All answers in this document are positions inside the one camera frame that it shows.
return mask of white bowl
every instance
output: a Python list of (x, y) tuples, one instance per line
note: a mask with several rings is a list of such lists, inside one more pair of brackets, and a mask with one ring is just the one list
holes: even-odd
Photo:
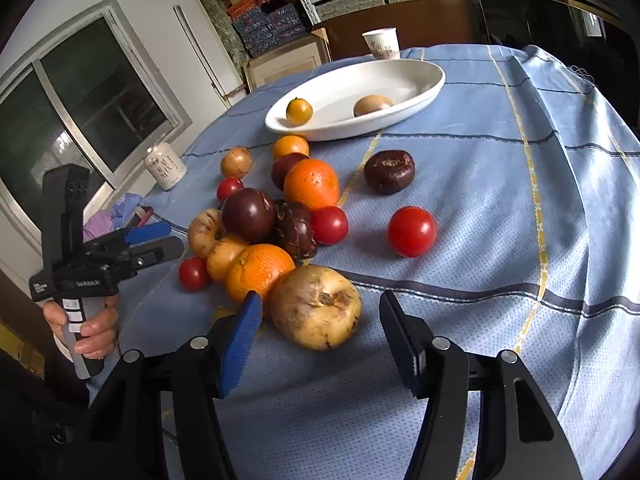
[[(417, 59), (386, 59), (344, 66), (319, 75), (281, 97), (267, 112), (264, 124), (280, 135), (308, 140), (334, 140), (367, 134), (412, 116), (429, 105), (444, 85), (444, 70)], [(388, 97), (394, 106), (360, 117), (353, 105), (367, 95)], [(302, 126), (286, 118), (289, 102), (308, 101), (314, 109)]]

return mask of tablecloth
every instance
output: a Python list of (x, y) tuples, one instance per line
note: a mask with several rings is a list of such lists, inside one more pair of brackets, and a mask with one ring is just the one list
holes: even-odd
[[(378, 319), (382, 290), (466, 351), (515, 349), (540, 385), (585, 480), (599, 478), (637, 424), (640, 397), (640, 147), (598, 89), (529, 46), (411, 48), (446, 72), (436, 100), (363, 137), (314, 143), (340, 177), (350, 221), (345, 241), (313, 263), (347, 276), (362, 295), (357, 334), (330, 352), (306, 351), (273, 327), (258, 338), (241, 383), (217, 403), (240, 479), (402, 478), (426, 401), (402, 387)], [(220, 159), (247, 146), (245, 186), (274, 198), (270, 106), (309, 78), (370, 56), (340, 60), (258, 88), (207, 127), (182, 160), (188, 173), (145, 204), (180, 232), (217, 205)], [(379, 150), (409, 151), (417, 173), (401, 192), (370, 192), (361, 170)], [(420, 258), (393, 255), (393, 212), (418, 205), (439, 235)], [(180, 289), (177, 262), (122, 284), (120, 345), (173, 351), (229, 306), (221, 286)], [(108, 359), (104, 380), (116, 356)], [(171, 426), (170, 410), (165, 423)], [(459, 478), (470, 471), (479, 395), (470, 394)], [(167, 441), (172, 475), (177, 450)]]

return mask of red tomato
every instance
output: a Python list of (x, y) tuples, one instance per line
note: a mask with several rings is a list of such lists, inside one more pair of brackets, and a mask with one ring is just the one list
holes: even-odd
[(342, 209), (330, 205), (316, 209), (311, 215), (311, 227), (316, 242), (334, 245), (344, 240), (349, 230), (349, 221)]
[(228, 176), (218, 185), (218, 200), (224, 202), (228, 197), (233, 195), (233, 193), (235, 193), (239, 189), (242, 189), (243, 187), (244, 184), (242, 183), (242, 180), (240, 180), (239, 178)]
[(431, 213), (409, 205), (391, 217), (386, 236), (396, 253), (415, 258), (431, 249), (437, 232), (436, 220)]
[(198, 292), (211, 282), (207, 272), (207, 263), (197, 256), (187, 258), (178, 270), (180, 284), (190, 292)]

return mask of orange fruit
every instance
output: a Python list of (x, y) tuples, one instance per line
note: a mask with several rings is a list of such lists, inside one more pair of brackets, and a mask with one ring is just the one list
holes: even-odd
[(291, 256), (275, 245), (249, 246), (233, 261), (226, 274), (226, 293), (240, 304), (250, 290), (255, 290), (262, 299), (262, 317), (266, 317), (270, 314), (271, 293), (278, 280), (295, 268)]
[(301, 126), (311, 118), (314, 114), (314, 109), (309, 101), (296, 97), (289, 101), (285, 114), (287, 116), (287, 121), (294, 126)]
[(274, 142), (273, 158), (280, 158), (289, 153), (302, 153), (309, 156), (309, 143), (305, 138), (297, 135), (285, 135)]
[(297, 162), (287, 173), (284, 195), (288, 202), (302, 202), (313, 211), (337, 205), (340, 181), (334, 168), (324, 160), (306, 158)]
[(249, 245), (231, 236), (222, 238), (209, 251), (207, 256), (207, 272), (212, 280), (223, 282), (233, 261)]

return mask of gray handle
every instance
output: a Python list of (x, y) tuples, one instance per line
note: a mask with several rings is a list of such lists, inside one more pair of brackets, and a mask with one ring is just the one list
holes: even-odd
[(74, 365), (76, 367), (76, 375), (81, 379), (88, 379), (99, 374), (104, 367), (102, 359), (87, 359), (84, 356), (74, 352), (74, 345), (82, 336), (80, 335), (80, 326), (86, 320), (94, 317), (104, 308), (104, 298), (81, 298), (78, 300), (58, 300), (58, 304), (62, 306), (66, 313), (68, 323), (62, 327), (65, 335), (66, 347), (69, 349)]

